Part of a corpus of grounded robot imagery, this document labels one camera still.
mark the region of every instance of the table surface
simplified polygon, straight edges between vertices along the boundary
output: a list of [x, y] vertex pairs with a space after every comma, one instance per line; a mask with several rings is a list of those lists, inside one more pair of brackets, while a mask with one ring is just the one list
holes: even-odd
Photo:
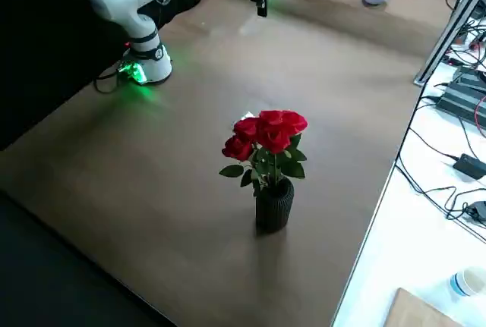
[[[424, 89], [424, 96], [437, 95], [435, 84], [452, 80], [456, 69], [437, 67]], [[442, 152], [471, 155], [459, 120], [428, 106], [419, 109], [412, 120], [413, 130]], [[456, 186], [457, 193], [486, 188], [486, 179], [473, 181], [457, 173], [453, 160], [429, 149], [407, 130], [401, 158], [409, 174], [423, 190]], [[465, 123], [473, 150], [486, 159], [486, 139], [474, 125]], [[440, 205], [451, 190], [430, 193]], [[460, 197], [463, 202], [486, 200], [486, 190]], [[455, 298], [448, 289], [451, 275], [469, 266], [486, 266], [486, 230], [463, 220], [480, 237], [458, 222], [450, 221], [424, 196], [417, 194], [396, 170], [387, 184], [361, 246], [333, 326], [383, 325], [398, 288], [405, 288], [464, 326], [486, 325], [486, 297]]]

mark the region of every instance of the plastic cup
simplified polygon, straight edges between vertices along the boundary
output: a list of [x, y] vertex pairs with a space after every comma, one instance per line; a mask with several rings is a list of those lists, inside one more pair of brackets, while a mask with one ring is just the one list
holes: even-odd
[[486, 295], [486, 269], [471, 267], [454, 274], [450, 286], [460, 297]]

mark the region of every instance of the flower bouquet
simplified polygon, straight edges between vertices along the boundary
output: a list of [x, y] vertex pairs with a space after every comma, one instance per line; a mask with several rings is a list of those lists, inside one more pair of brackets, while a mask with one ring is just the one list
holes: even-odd
[[219, 173], [241, 177], [241, 187], [253, 185], [261, 231], [275, 232], [287, 225], [294, 199], [294, 186], [287, 177], [305, 178], [301, 162], [307, 158], [297, 147], [307, 125], [296, 112], [262, 111], [256, 118], [238, 121], [235, 134], [225, 143], [223, 155], [240, 164]]

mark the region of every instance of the black curtain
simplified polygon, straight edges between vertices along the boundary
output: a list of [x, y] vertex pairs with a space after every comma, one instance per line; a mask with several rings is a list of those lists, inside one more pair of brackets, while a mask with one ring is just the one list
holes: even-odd
[[[200, 0], [171, 0], [160, 26]], [[144, 13], [157, 22], [159, 6]], [[89, 0], [2, 0], [4, 76], [0, 150], [120, 59], [127, 37], [98, 18]]]

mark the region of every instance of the rose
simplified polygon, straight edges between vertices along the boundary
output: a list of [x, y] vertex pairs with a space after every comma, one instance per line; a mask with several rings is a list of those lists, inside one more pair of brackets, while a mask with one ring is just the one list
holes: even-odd
[[259, 118], [249, 117], [236, 122], [234, 128], [235, 134], [237, 134], [240, 138], [255, 141], [257, 138], [258, 121]]
[[272, 154], [290, 145], [290, 137], [302, 132], [307, 121], [293, 111], [262, 111], [257, 123], [257, 141]]
[[293, 111], [282, 111], [282, 122], [290, 136], [301, 133], [308, 125], [304, 117]]
[[222, 150], [222, 154], [229, 158], [234, 158], [240, 162], [248, 160], [253, 148], [251, 147], [251, 142], [245, 138], [240, 138], [235, 135], [225, 142], [225, 148]]
[[282, 152], [290, 145], [290, 136], [282, 125], [260, 122], [257, 129], [257, 141], [272, 154]]
[[269, 125], [284, 127], [289, 136], [302, 132], [308, 125], [305, 118], [294, 111], [262, 111], [260, 119]]

